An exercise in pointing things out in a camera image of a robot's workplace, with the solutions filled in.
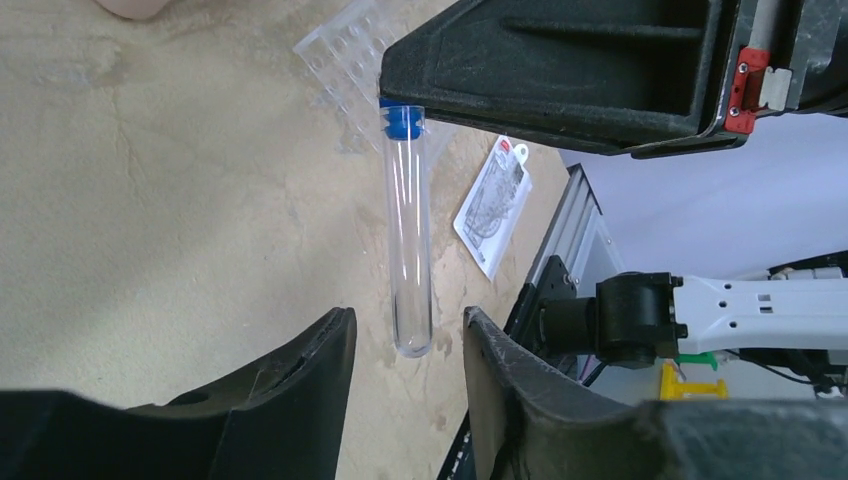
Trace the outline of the white test tube rack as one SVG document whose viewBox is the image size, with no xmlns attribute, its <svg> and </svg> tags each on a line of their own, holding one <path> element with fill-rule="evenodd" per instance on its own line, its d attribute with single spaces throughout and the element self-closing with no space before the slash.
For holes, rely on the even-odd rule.
<svg viewBox="0 0 848 480">
<path fill-rule="evenodd" d="M 387 48 L 434 16 L 443 1 L 350 1 L 293 48 L 345 115 L 349 147 L 380 152 L 378 79 Z"/>
</svg>

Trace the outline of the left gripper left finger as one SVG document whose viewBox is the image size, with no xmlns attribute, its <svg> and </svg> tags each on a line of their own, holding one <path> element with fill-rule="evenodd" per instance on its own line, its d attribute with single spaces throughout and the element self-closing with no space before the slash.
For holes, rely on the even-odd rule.
<svg viewBox="0 0 848 480">
<path fill-rule="evenodd" d="M 357 337 L 333 308 L 285 345 L 164 405 L 1 395 L 5 479 L 331 479 Z"/>
</svg>

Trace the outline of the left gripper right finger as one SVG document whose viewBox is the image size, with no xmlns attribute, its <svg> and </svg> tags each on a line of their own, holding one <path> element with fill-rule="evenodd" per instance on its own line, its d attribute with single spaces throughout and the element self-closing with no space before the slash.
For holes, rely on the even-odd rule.
<svg viewBox="0 0 848 480">
<path fill-rule="evenodd" d="M 843 400 L 648 401 L 572 381 L 479 307 L 463 359 L 480 479 L 843 479 Z"/>
</svg>

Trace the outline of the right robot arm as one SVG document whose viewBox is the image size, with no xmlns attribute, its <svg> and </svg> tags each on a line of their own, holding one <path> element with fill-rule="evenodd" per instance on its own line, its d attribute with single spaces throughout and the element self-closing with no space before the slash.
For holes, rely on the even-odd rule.
<svg viewBox="0 0 848 480">
<path fill-rule="evenodd" d="M 843 1 L 459 1 L 390 45 L 384 105 L 636 159 L 731 149 L 783 114 L 847 114 Z M 517 324 L 530 350 L 602 366 L 726 352 L 835 387 L 847 279 L 624 273 L 589 298 L 551 257 Z"/>
</svg>

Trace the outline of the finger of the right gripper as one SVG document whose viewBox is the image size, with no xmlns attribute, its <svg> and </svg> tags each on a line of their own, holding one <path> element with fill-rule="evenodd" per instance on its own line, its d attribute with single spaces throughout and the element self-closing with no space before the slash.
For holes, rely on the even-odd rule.
<svg viewBox="0 0 848 480">
<path fill-rule="evenodd" d="M 383 55 L 383 97 L 429 118 L 636 158 L 714 136 L 735 1 L 458 1 Z"/>
</svg>

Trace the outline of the blue capped test tube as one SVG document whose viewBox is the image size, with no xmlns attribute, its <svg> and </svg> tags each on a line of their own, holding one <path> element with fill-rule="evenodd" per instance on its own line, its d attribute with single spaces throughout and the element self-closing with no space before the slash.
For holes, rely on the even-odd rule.
<svg viewBox="0 0 848 480">
<path fill-rule="evenodd" d="M 379 100 L 388 216 L 393 343 L 406 358 L 431 349 L 430 180 L 425 110 Z"/>
</svg>

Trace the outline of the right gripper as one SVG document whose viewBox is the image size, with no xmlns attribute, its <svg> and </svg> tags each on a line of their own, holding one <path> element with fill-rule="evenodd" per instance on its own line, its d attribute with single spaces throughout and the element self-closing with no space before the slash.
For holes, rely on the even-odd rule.
<svg viewBox="0 0 848 480">
<path fill-rule="evenodd" d="M 844 1 L 691 1 L 700 29 L 697 138 L 746 138 L 757 120 L 847 115 Z"/>
</svg>

